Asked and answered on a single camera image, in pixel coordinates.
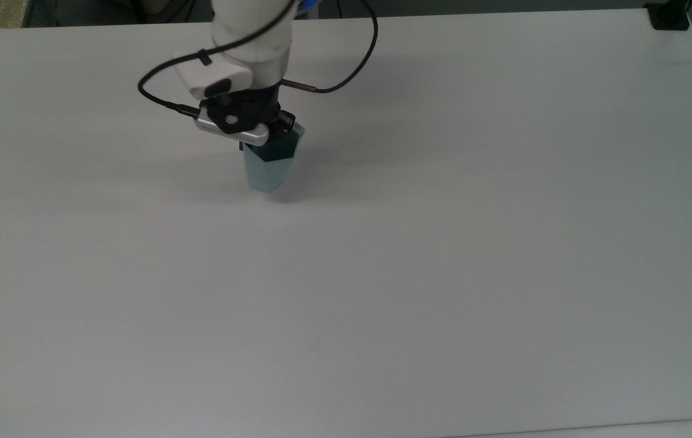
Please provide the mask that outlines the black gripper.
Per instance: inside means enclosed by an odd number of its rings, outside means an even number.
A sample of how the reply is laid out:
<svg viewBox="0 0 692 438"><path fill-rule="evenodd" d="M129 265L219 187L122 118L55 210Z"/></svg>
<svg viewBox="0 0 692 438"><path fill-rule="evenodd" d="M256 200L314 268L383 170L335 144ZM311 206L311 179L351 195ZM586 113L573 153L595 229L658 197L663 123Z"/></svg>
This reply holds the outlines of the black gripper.
<svg viewBox="0 0 692 438"><path fill-rule="evenodd" d="M246 89L209 98L199 106L199 130L243 142L265 146L293 133L295 116L279 104L280 85Z"/></svg>

